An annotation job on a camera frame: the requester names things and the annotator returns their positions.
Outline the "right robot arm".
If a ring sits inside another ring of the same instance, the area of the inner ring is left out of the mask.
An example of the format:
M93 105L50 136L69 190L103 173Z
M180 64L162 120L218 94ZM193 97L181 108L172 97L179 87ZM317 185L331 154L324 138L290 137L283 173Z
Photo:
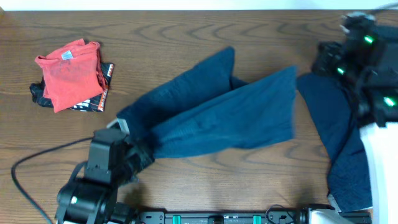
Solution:
M312 71L349 94L368 160L375 223L397 223L397 28L377 11L343 17L343 42L321 42Z

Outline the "dark blue shorts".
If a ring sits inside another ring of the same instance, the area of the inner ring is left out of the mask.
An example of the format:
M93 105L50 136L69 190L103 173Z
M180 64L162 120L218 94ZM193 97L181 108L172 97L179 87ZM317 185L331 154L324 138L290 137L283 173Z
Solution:
M115 122L158 159L291 140L296 68L247 83L233 75L234 56L232 47L215 53L142 95Z

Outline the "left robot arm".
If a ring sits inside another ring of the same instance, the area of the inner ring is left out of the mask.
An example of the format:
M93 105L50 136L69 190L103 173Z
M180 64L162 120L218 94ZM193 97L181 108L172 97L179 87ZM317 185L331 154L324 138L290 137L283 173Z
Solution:
M137 223L139 212L117 201L118 189L154 161L149 146L121 130L95 131L88 160L75 167L57 195L57 223Z

